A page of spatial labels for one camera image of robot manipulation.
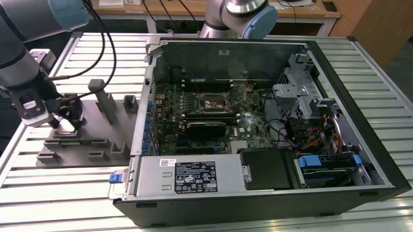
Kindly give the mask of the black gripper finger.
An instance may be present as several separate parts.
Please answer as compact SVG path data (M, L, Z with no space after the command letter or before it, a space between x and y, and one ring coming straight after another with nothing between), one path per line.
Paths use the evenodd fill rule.
M61 124L61 122L55 118L55 115L58 115L61 107L62 107L61 100L47 100L46 101L46 109L47 109L47 112L51 115L51 120L50 120L48 124L54 129L56 129L59 127L59 124Z
M59 130L65 132L75 132L83 125L83 107L81 99L69 103L62 102L59 111Z

